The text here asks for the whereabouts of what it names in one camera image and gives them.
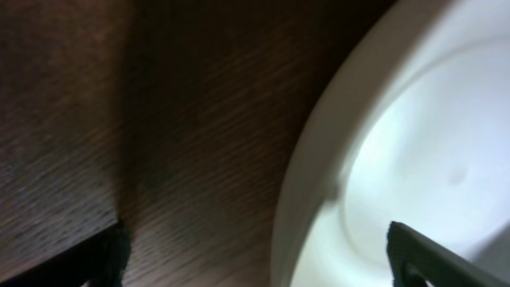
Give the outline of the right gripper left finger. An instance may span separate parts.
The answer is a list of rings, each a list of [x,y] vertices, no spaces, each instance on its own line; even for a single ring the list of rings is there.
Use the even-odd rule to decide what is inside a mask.
[[[121,287],[131,255],[130,234],[118,222],[74,247],[1,282],[1,287]]]

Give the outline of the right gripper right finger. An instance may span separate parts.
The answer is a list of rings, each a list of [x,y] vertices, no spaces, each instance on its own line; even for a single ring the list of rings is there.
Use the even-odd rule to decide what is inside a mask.
[[[509,287],[402,222],[392,222],[386,238],[394,287]]]

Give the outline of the cream white bowl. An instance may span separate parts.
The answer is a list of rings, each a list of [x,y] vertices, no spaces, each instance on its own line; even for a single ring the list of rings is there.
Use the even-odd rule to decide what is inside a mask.
[[[509,280],[509,0],[398,1],[321,95],[280,191],[273,286],[390,286],[391,222]]]

